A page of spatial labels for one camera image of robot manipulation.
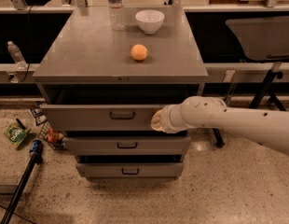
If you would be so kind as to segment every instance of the white bowl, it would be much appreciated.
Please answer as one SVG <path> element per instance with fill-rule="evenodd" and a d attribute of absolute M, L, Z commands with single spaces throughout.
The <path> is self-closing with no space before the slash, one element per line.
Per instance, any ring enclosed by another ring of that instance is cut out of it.
<path fill-rule="evenodd" d="M 138 26 L 146 34 L 154 34 L 159 30 L 164 17 L 164 14 L 157 10 L 143 10 L 135 15 Z"/>

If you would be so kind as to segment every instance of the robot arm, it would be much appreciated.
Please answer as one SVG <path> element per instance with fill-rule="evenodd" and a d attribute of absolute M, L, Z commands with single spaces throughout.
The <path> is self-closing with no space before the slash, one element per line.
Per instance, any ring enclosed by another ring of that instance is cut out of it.
<path fill-rule="evenodd" d="M 218 98 L 192 96 L 179 105 L 159 110 L 151 126 L 165 133 L 222 129 L 289 156 L 289 112 L 231 108 Z"/>

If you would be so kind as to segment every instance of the plastic bottle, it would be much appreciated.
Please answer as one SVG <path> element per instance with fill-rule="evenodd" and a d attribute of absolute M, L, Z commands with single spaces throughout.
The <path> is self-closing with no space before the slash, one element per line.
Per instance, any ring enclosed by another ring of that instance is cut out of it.
<path fill-rule="evenodd" d="M 7 50 L 11 54 L 14 62 L 17 64 L 20 70 L 25 70 L 27 68 L 27 63 L 22 56 L 21 50 L 12 41 L 7 42 Z"/>
<path fill-rule="evenodd" d="M 111 24 L 114 30 L 125 29 L 123 0 L 108 0 Z"/>

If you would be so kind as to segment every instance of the speckled floor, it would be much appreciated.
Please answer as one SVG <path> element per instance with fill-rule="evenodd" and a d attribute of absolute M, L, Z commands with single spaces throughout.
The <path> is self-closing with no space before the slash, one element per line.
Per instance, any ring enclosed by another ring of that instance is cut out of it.
<path fill-rule="evenodd" d="M 32 129 L 20 150 L 3 135 L 19 118 Z M 0 185 L 17 185 L 40 128 L 26 106 L 0 105 Z M 33 223 L 288 223 L 289 158 L 223 133 L 212 145 L 209 130 L 196 130 L 185 169 L 172 179 L 93 179 L 79 176 L 67 151 L 45 146 L 15 213 Z M 0 195 L 7 207 L 10 195 Z M 0 221 L 5 210 L 0 207 Z M 14 215 L 10 223 L 31 223 Z"/>

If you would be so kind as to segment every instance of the green plastic bag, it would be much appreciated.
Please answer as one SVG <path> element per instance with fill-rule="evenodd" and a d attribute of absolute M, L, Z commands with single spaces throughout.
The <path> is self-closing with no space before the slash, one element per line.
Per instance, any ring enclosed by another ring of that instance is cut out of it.
<path fill-rule="evenodd" d="M 30 131 L 31 129 L 22 129 L 19 123 L 13 123 L 7 127 L 4 135 L 12 142 L 13 147 L 17 149 Z"/>

